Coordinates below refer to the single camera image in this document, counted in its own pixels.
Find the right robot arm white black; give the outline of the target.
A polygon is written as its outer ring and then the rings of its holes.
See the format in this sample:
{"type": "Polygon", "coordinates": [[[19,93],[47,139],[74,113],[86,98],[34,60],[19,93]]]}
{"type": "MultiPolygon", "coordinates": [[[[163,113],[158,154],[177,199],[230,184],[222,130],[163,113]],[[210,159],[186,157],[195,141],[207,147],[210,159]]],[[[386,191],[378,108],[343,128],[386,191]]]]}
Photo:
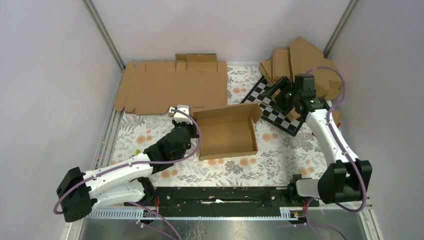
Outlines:
{"type": "Polygon", "coordinates": [[[301,205],[307,198],[320,199],[325,204],[355,201],[365,204],[373,167],[368,160],[361,160],[344,140],[333,118],[333,108],[317,96],[314,76],[298,74],[294,82],[283,76],[262,95],[273,98],[273,109],[284,114],[295,110],[300,114],[312,130],[327,164],[319,179],[293,180],[286,193],[287,201],[293,206],[301,205]]]}

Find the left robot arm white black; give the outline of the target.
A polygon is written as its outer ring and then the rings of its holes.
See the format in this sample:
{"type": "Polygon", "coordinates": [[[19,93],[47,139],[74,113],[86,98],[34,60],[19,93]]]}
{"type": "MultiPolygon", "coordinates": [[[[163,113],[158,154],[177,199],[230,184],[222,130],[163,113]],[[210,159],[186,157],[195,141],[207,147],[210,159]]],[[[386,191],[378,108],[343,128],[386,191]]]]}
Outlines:
{"type": "Polygon", "coordinates": [[[149,176],[193,156],[195,151],[186,155],[191,140],[202,138],[196,121],[172,123],[169,133],[128,160],[95,170],[68,170],[56,189],[58,202],[53,212],[72,223],[99,207],[127,202],[152,204],[155,192],[149,176]]]}

